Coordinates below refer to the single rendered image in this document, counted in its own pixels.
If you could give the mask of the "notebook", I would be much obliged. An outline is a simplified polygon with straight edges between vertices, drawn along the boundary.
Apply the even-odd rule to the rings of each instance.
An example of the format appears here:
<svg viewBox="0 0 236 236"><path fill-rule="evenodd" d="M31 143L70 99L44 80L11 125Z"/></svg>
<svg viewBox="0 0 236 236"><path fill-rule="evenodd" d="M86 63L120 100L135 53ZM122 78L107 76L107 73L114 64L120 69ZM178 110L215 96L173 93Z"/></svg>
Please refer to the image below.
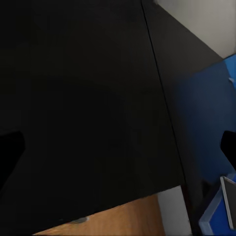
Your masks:
<svg viewBox="0 0 236 236"><path fill-rule="evenodd" d="M229 226L236 230L236 182L220 177Z"/></svg>

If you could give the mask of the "folder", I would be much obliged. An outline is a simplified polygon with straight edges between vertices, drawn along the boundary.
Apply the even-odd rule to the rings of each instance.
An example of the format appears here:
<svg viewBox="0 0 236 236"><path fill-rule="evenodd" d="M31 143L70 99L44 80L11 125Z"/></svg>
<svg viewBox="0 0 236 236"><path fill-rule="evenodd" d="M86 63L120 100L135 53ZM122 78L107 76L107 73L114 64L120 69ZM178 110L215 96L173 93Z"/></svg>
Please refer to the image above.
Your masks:
<svg viewBox="0 0 236 236"><path fill-rule="evenodd" d="M226 178L236 182L236 173L228 173ZM236 236L236 230L229 226L222 186L218 189L198 224L203 236Z"/></svg>

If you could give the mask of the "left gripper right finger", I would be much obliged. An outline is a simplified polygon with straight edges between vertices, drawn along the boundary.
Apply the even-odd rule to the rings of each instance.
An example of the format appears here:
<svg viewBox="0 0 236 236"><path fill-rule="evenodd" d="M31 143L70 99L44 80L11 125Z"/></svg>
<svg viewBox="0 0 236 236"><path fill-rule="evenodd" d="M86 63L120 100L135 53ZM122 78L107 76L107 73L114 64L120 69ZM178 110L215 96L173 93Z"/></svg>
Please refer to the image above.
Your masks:
<svg viewBox="0 0 236 236"><path fill-rule="evenodd" d="M224 131L220 148L236 170L236 133Z"/></svg>

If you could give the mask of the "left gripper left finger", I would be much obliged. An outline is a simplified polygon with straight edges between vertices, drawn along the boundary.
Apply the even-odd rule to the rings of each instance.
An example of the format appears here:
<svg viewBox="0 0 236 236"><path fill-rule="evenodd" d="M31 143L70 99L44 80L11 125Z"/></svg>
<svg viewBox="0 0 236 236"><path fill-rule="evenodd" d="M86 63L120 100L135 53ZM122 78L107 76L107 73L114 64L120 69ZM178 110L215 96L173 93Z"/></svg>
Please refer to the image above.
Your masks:
<svg viewBox="0 0 236 236"><path fill-rule="evenodd" d="M25 149L21 131L0 136L0 190Z"/></svg>

